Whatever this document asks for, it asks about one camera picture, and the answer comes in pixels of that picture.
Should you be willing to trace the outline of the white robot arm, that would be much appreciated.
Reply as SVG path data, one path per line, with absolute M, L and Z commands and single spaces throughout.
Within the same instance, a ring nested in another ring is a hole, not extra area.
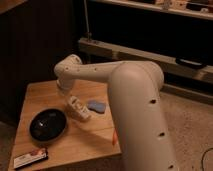
M 76 79 L 105 82 L 125 171 L 180 171 L 161 108 L 164 84 L 151 61 L 83 64 L 72 54 L 54 67 L 57 86 L 68 94 Z

